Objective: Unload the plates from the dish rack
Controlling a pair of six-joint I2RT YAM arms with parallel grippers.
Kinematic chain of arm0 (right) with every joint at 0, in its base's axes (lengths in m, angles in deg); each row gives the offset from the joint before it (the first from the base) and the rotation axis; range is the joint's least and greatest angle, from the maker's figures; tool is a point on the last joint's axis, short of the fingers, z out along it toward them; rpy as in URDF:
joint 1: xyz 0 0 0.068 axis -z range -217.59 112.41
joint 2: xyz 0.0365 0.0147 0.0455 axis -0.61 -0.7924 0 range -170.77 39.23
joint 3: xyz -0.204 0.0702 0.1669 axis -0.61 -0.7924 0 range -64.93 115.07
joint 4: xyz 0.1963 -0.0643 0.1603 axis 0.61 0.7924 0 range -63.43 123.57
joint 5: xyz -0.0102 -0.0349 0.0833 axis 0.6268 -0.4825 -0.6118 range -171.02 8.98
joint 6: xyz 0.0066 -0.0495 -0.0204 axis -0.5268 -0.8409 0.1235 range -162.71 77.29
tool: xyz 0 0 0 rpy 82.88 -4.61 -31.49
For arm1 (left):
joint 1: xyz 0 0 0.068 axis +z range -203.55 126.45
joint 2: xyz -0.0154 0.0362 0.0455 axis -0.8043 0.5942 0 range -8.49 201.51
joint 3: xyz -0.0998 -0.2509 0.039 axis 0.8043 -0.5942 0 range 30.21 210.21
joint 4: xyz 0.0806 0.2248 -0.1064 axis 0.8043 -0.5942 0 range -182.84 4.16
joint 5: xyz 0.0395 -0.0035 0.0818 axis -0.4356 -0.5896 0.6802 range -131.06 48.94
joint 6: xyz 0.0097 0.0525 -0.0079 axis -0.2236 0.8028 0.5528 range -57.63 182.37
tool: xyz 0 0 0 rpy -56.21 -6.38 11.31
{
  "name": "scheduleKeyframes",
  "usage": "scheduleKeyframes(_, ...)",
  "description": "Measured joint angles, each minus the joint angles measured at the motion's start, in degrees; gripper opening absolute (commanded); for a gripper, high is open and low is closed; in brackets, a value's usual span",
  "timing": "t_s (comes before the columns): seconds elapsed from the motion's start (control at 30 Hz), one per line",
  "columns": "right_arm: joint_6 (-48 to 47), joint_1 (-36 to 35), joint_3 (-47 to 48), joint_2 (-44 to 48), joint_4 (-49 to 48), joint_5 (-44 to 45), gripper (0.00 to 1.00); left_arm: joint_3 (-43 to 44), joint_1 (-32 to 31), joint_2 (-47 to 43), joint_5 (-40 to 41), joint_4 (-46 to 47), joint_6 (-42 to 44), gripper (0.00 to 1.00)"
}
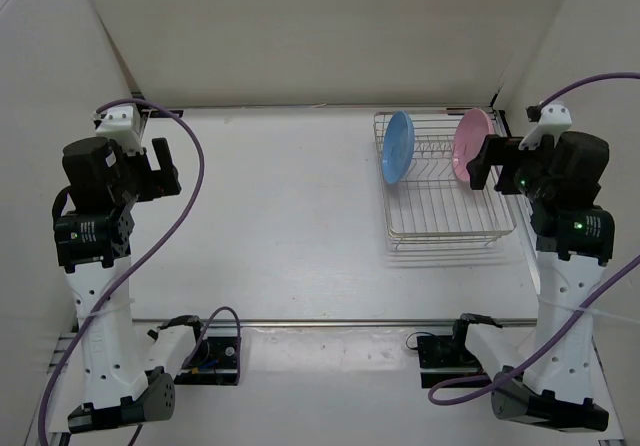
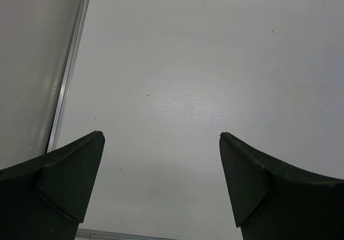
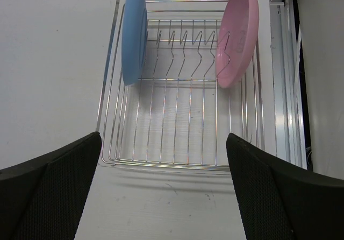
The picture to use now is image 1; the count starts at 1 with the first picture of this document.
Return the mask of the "pink plate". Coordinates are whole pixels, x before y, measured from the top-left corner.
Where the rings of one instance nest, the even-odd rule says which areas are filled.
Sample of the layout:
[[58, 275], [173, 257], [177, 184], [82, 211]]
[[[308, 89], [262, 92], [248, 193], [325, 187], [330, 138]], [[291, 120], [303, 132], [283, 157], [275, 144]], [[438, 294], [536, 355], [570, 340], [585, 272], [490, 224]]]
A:
[[467, 164], [479, 154], [485, 137], [493, 133], [493, 122], [483, 110], [474, 108], [463, 115], [455, 131], [451, 159], [459, 181], [469, 183]]

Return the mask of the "blue plate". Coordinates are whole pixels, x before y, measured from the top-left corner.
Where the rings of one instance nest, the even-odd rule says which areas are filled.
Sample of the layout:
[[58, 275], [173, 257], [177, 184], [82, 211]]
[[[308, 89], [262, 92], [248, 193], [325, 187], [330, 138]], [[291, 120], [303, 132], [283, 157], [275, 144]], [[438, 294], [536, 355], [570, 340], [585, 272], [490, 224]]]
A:
[[408, 173], [413, 159], [415, 132], [405, 111], [395, 112], [386, 127], [382, 147], [382, 173], [387, 184], [396, 184]]

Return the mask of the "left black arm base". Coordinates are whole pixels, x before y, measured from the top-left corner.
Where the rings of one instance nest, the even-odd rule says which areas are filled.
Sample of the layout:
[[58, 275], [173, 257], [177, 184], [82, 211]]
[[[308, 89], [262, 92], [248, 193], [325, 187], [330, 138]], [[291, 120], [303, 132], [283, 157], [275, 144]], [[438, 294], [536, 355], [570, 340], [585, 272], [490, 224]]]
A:
[[242, 338], [211, 336], [199, 352], [174, 379], [176, 385], [238, 386]]

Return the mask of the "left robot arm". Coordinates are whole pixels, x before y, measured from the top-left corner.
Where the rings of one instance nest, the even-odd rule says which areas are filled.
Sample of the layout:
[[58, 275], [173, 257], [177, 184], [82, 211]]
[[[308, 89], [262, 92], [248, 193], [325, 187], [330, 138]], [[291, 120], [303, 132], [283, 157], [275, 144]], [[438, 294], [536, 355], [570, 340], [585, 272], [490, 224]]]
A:
[[138, 202], [181, 191], [166, 139], [155, 138], [158, 169], [145, 151], [127, 154], [113, 139], [67, 145], [69, 184], [52, 206], [58, 263], [71, 289], [79, 325], [84, 388], [69, 414], [73, 434], [166, 421], [175, 409], [174, 379], [182, 363], [206, 361], [210, 343], [184, 320], [153, 334], [141, 353], [131, 316], [131, 210]]

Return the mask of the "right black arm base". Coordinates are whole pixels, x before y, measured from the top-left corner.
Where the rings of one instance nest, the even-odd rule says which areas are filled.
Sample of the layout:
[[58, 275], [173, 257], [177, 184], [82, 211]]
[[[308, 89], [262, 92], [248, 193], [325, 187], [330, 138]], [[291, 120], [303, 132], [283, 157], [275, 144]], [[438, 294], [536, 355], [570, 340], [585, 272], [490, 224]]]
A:
[[458, 347], [451, 336], [418, 331], [405, 340], [407, 350], [418, 356], [422, 389], [449, 379], [479, 376], [463, 388], [483, 387], [489, 383], [479, 361], [466, 349]]

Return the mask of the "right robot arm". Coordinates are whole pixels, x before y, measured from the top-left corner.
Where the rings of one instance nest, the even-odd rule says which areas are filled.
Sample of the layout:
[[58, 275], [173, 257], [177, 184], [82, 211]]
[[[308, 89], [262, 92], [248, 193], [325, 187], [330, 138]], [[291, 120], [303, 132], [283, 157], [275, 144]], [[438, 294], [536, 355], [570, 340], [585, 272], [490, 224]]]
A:
[[608, 161], [606, 141], [568, 131], [543, 135], [533, 149], [488, 135], [466, 166], [474, 190], [499, 167], [496, 191], [529, 201], [536, 236], [540, 292], [531, 357], [523, 358], [486, 316], [461, 317], [449, 341], [455, 362], [478, 360], [491, 379], [491, 406], [500, 420], [564, 432], [608, 427], [608, 412], [594, 401], [593, 319], [584, 304], [613, 255], [613, 216], [595, 203]]

